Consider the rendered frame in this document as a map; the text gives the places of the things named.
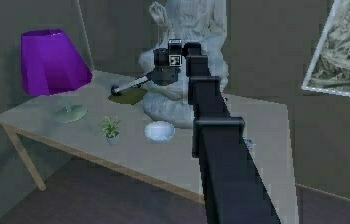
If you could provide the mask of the white bowl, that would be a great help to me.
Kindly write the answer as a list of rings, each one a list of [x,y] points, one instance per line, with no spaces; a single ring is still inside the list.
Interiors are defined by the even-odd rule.
[[[148,124],[144,129],[145,136],[156,142],[170,140],[175,134],[172,124],[165,121],[155,121]]]

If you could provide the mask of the small potted green plant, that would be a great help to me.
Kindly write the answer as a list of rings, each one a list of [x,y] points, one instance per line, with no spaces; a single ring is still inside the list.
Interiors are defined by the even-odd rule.
[[[120,120],[105,116],[101,123],[100,134],[104,136],[110,145],[115,145],[119,140]]]

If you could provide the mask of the pale stone seated statue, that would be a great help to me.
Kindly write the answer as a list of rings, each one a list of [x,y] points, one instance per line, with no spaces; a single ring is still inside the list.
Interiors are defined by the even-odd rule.
[[[165,5],[154,2],[149,13],[161,31],[159,48],[170,39],[198,42],[208,57],[213,76],[220,78],[220,88],[228,84],[228,65],[222,54],[227,37],[226,0],[166,0]],[[151,81],[145,83],[148,92],[143,97],[144,112],[154,121],[166,121],[177,128],[190,129],[193,108],[188,104],[188,77],[182,67],[178,80],[167,86]]]

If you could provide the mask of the grey wooden leg table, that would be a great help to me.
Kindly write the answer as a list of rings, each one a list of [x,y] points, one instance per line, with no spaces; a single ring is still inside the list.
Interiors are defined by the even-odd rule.
[[[146,138],[150,118],[141,104],[108,99],[113,84],[129,77],[96,71],[90,84],[70,94],[39,96],[0,114],[0,124],[21,154],[38,187],[45,186],[20,142],[21,136],[119,171],[196,202],[202,202],[199,162],[191,155],[192,132],[178,129],[164,143]],[[227,107],[245,120],[250,153],[282,224],[300,224],[286,106],[230,95]],[[119,140],[100,134],[105,116],[119,119]]]

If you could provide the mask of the purple shade table lamp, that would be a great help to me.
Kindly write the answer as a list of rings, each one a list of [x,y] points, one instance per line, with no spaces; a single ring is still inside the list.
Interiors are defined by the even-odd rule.
[[[23,33],[20,56],[22,88],[29,95],[72,92],[92,81],[92,72],[62,29]]]

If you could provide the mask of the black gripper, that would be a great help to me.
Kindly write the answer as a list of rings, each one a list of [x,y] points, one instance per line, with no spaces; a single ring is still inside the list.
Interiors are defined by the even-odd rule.
[[[111,94],[119,94],[121,91],[133,86],[152,81],[159,86],[167,86],[178,81],[178,73],[181,67],[181,56],[171,55],[166,48],[158,48],[154,53],[154,69],[147,76],[135,79],[127,84],[111,88]]]

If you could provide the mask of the framed landscape picture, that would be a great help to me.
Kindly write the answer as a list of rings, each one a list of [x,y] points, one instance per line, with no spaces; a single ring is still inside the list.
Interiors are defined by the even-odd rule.
[[[350,97],[350,0],[334,0],[301,89]]]

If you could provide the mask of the dark green round plate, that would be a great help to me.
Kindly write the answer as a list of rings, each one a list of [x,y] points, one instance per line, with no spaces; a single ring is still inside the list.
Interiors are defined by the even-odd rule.
[[[129,88],[120,92],[119,95],[111,94],[108,99],[118,104],[129,104],[134,105],[139,103],[143,96],[147,93],[146,89],[143,88]]]

